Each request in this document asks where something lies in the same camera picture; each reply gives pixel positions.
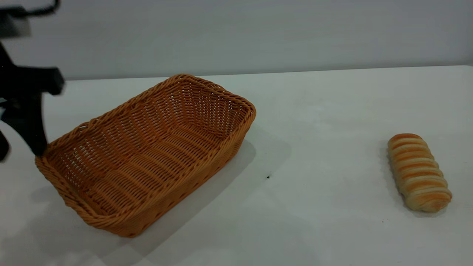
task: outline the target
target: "bread loaf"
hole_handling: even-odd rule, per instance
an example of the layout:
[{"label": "bread loaf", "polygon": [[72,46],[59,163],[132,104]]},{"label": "bread loaf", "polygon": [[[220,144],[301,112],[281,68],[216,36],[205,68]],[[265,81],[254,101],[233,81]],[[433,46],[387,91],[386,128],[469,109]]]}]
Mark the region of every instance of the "bread loaf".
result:
[{"label": "bread loaf", "polygon": [[398,134],[389,140],[388,152],[396,185],[409,208],[436,213],[450,203],[447,181],[421,137]]}]

